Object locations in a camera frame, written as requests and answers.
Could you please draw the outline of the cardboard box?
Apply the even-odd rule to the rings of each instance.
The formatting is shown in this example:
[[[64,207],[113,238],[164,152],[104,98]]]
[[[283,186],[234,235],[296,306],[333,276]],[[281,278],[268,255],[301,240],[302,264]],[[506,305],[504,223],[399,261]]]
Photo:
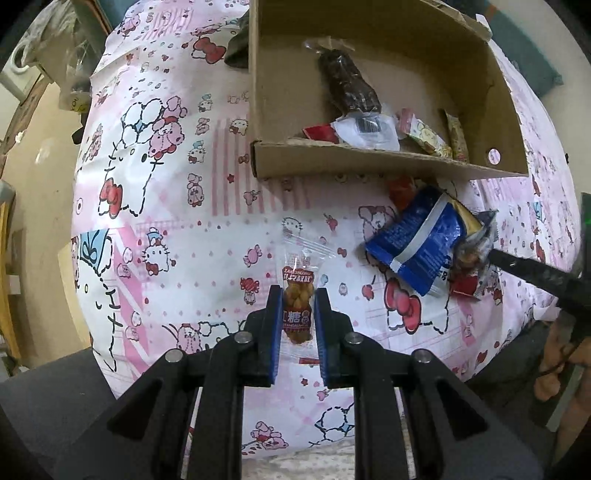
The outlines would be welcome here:
[[[249,72],[257,178],[528,172],[490,32],[443,2],[253,2]]]

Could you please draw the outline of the red small snack packet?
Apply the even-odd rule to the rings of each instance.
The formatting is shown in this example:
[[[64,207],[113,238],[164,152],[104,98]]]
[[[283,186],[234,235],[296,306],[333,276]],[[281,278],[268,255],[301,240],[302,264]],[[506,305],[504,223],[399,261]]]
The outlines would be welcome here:
[[[304,137],[311,141],[339,144],[339,136],[331,124],[315,125],[303,129]]]

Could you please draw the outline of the red white snack bar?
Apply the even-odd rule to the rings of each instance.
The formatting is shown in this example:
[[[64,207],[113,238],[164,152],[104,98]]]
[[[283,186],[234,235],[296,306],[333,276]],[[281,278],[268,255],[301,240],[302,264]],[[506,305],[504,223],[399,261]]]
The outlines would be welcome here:
[[[482,228],[458,243],[450,276],[450,293],[461,297],[477,298],[491,276],[489,255],[498,240],[497,211],[476,214]]]

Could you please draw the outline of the clear white snack packet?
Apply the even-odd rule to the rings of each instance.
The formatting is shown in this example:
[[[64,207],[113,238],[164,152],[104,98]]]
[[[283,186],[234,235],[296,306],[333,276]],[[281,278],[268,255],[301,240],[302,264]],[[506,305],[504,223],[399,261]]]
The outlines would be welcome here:
[[[382,113],[352,112],[331,123],[339,142],[356,149],[399,152],[394,118]]]

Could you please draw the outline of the dark chocolate snack packet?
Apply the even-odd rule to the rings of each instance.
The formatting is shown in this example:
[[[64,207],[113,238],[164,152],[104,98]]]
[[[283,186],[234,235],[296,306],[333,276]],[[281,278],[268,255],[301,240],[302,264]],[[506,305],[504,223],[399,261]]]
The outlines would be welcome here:
[[[332,104],[342,113],[381,113],[382,105],[376,90],[363,77],[362,72],[349,55],[348,47],[339,43],[332,47],[332,39],[325,43],[317,39],[304,41],[304,47],[318,57],[318,71],[328,88]]]

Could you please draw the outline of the yellow cartoon snack packet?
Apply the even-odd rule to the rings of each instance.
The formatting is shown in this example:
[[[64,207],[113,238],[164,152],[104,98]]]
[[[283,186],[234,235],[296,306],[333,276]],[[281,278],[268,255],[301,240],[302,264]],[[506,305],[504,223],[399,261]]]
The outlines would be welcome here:
[[[399,110],[397,118],[399,131],[415,141],[426,153],[441,158],[453,157],[453,150],[448,143],[433,128],[418,118],[412,109]]]

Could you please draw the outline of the brown slim snack bar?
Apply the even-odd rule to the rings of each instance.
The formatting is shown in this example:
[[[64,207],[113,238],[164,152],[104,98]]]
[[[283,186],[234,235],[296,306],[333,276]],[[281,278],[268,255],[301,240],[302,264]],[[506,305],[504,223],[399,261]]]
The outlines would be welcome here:
[[[468,163],[469,149],[460,119],[445,109],[441,110],[441,115],[448,129],[454,159]]]

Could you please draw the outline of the pink cartoon print bedsheet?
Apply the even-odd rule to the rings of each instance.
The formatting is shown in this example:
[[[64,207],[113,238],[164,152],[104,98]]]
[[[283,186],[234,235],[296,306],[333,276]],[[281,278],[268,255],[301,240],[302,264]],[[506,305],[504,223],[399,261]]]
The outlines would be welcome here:
[[[477,298],[419,295],[365,243],[401,200],[434,183],[496,210],[497,248],[570,270],[580,213],[554,124],[491,40],[528,172],[460,180],[403,173],[260,179],[252,172],[249,69],[224,63],[249,1],[139,1],[108,36],[76,163],[72,253],[94,355],[115,395],[166,351],[213,348],[281,285],[283,229],[328,245],[321,288],[353,327],[400,352],[433,351],[475,376],[553,298],[492,271]]]

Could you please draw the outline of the twisted dough snack packet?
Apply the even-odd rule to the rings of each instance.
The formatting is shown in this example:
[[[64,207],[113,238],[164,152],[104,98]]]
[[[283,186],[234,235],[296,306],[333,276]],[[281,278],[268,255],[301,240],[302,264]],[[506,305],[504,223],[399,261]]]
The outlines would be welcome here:
[[[283,263],[280,264],[283,289],[280,358],[300,363],[317,360],[315,350],[314,301],[321,288],[325,262],[335,257],[328,245],[283,229]]]

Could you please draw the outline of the blue snack bag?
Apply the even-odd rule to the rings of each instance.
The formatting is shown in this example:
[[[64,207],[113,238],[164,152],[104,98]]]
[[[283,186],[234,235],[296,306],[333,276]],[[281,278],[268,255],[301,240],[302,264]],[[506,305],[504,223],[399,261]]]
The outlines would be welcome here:
[[[482,229],[461,202],[427,185],[398,220],[365,243],[365,250],[419,295],[445,296],[456,247]]]

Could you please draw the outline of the dark grey cloth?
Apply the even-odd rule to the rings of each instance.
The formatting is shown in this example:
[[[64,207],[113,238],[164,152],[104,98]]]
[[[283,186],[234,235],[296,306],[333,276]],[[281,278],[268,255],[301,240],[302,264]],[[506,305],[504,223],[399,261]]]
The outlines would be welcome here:
[[[249,69],[249,11],[238,19],[238,32],[228,42],[224,63],[236,69]]]

